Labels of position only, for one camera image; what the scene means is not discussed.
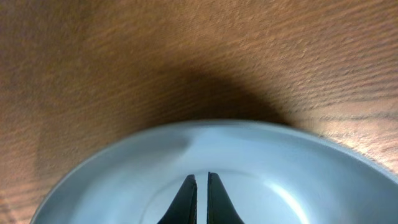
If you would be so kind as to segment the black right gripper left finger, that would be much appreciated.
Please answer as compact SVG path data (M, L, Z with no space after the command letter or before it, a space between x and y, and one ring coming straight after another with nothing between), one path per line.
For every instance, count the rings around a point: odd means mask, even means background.
M197 182L194 175L186 176L172 203L158 224L197 223Z

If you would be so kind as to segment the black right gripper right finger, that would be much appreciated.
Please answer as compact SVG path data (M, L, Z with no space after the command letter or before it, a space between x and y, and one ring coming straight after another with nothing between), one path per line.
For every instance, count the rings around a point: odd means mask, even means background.
M243 224L217 173L208 173L207 224Z

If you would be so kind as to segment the blue bowl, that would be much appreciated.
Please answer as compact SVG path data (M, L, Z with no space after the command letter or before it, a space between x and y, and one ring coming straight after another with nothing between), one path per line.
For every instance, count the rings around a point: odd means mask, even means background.
M186 176L206 222L208 173L244 223L396 223L397 177L345 147L269 123L191 121L139 132L66 175L33 223L157 223Z

